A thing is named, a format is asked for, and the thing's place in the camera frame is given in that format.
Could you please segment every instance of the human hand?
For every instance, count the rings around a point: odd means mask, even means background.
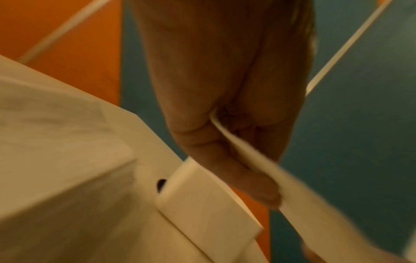
[[[274,160],[303,104],[313,60],[311,0],[131,0],[149,73],[176,142],[226,183],[270,208],[278,186],[238,161],[211,124]]]
[[[386,252],[384,250],[379,250],[382,253],[384,259],[388,260],[391,263],[411,263],[410,261],[398,257],[392,253]],[[302,243],[302,252],[305,255],[306,259],[308,259],[311,263],[325,263],[321,257],[315,254],[312,250],[310,250],[305,243]]]

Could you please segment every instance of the black hole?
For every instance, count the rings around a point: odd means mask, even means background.
[[[157,192],[158,193],[160,193],[160,191],[162,190],[165,183],[166,183],[166,179],[160,179],[159,181],[157,181]]]

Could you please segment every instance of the colorful floor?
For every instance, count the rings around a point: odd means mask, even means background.
[[[1,1],[0,36],[7,38],[0,40],[0,55],[18,60],[90,1]],[[377,4],[315,0],[319,52],[313,75]],[[411,179],[416,168],[415,27],[416,1],[395,0],[310,94],[282,162],[395,253],[403,249],[416,219],[411,209],[416,187]],[[28,65],[136,113],[185,158],[166,130],[136,25],[122,0],[112,0]],[[304,262],[299,238],[284,218],[240,195],[265,226],[258,242],[267,257]]]

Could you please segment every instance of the orange panel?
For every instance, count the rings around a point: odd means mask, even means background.
[[[119,104],[121,0],[112,0],[28,66]]]
[[[91,0],[0,0],[0,55],[18,59]]]
[[[248,195],[243,192],[233,188],[234,192],[243,200],[247,205],[250,211],[254,214],[260,224],[264,227],[264,231],[257,238],[257,243],[259,244],[264,255],[270,262],[270,220],[269,220],[269,210],[261,205],[260,203],[254,201]]]

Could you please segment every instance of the teal floor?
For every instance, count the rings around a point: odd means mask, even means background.
[[[376,8],[376,0],[315,0],[313,74]],[[122,102],[180,157],[124,6]],[[416,223],[416,1],[395,0],[307,99],[282,165],[342,209],[374,242],[400,253]],[[299,238],[271,213],[272,262],[305,262]]]

